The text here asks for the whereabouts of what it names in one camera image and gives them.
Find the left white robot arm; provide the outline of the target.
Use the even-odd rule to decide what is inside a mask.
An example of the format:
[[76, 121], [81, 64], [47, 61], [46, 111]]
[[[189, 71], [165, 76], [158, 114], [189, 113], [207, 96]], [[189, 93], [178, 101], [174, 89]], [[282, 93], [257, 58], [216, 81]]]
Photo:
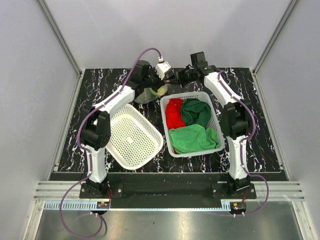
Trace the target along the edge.
[[84, 110], [84, 119], [77, 134], [77, 144], [87, 155], [87, 176], [82, 180], [85, 191], [97, 198], [108, 193], [106, 184], [105, 150], [111, 138], [111, 119], [126, 104], [139, 97], [145, 89], [157, 91], [164, 86], [171, 66], [163, 59], [152, 67], [145, 60], [137, 60], [124, 83], [98, 103]]

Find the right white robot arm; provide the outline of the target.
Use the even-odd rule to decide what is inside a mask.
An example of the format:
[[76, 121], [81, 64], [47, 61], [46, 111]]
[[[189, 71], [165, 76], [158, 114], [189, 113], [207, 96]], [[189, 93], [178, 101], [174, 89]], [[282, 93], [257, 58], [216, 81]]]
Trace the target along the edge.
[[247, 194], [251, 185], [246, 153], [247, 140], [256, 130], [251, 101], [241, 98], [227, 85], [222, 77], [224, 71], [209, 65], [204, 52], [193, 53], [190, 59], [191, 64], [166, 76], [164, 81], [180, 87], [199, 81], [223, 107], [219, 124], [228, 142], [230, 161], [225, 191], [230, 197], [239, 198]]

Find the clear zip top bag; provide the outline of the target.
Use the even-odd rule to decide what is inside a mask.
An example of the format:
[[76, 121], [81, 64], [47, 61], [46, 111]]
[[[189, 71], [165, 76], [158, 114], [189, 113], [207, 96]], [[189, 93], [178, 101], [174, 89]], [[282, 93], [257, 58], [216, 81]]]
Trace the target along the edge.
[[149, 102], [152, 102], [160, 97], [153, 95], [150, 92], [150, 87], [145, 88], [142, 94], [140, 94], [138, 97], [136, 97], [133, 101], [138, 104], [147, 104]]

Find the green fake cabbage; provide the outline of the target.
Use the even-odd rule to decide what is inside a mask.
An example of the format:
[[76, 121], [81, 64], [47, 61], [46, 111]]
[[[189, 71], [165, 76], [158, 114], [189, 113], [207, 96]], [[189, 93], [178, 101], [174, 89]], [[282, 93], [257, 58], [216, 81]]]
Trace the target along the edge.
[[168, 91], [168, 85], [164, 84], [157, 91], [153, 90], [151, 87], [149, 88], [149, 90], [154, 96], [161, 97]]

